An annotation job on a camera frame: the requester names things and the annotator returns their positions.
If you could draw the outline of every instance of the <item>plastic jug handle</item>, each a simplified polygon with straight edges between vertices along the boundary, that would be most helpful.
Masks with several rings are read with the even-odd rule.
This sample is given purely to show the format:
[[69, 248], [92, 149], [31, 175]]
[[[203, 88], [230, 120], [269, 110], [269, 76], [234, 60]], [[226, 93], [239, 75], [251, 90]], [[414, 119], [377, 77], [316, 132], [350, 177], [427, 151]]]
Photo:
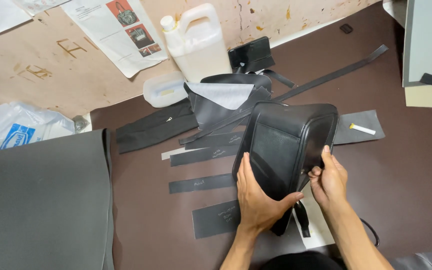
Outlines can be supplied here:
[[178, 22], [181, 34], [184, 35], [184, 33], [186, 33], [186, 28], [188, 28], [190, 22], [204, 17], [209, 18], [209, 22], [213, 29], [216, 30], [220, 27], [216, 9], [212, 4], [205, 3], [196, 8], [189, 9], [188, 11], [183, 13], [181, 19]]

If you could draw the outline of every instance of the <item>plastic bag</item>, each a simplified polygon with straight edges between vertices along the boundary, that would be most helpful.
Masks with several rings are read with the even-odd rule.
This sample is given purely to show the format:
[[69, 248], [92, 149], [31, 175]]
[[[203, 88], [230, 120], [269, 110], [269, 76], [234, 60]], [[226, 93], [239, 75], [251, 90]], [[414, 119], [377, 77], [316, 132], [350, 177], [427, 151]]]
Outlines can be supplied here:
[[0, 150], [74, 133], [73, 121], [59, 112], [23, 102], [0, 105]]

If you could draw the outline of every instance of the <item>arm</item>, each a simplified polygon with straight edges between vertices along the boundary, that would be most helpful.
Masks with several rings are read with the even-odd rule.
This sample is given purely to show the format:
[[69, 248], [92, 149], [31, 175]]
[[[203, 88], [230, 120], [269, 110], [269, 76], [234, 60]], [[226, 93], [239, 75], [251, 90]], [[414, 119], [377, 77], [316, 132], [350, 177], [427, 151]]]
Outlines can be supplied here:
[[268, 197], [253, 175], [249, 154], [244, 153], [237, 172], [237, 199], [241, 210], [241, 223], [220, 270], [248, 269], [256, 237], [271, 228], [286, 210], [303, 197], [301, 192], [291, 193], [280, 201]]
[[329, 146], [321, 154], [324, 169], [309, 172], [311, 189], [321, 207], [334, 241], [349, 270], [394, 270], [376, 249], [361, 220], [346, 200], [348, 173], [331, 155]]

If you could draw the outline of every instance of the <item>white plastic jug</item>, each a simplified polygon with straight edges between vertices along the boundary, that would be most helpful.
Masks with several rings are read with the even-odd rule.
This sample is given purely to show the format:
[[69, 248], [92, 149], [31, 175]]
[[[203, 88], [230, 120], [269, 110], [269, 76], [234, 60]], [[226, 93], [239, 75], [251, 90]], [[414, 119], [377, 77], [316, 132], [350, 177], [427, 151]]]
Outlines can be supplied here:
[[188, 82], [199, 83], [208, 76], [232, 73], [221, 25], [212, 4], [205, 3], [184, 12], [179, 21], [165, 16], [161, 26], [167, 49]]

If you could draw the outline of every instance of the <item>printed bag image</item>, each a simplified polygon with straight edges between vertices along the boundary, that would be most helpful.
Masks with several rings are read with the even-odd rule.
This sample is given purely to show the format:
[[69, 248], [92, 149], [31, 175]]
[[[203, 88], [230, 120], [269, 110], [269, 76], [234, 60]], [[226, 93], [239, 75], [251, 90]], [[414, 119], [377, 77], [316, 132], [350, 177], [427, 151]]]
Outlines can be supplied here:
[[136, 14], [129, 9], [124, 9], [124, 7], [119, 3], [115, 3], [117, 10], [119, 10], [119, 14], [117, 15], [117, 20], [124, 26], [128, 26], [131, 24], [134, 24], [138, 17], [136, 17]]

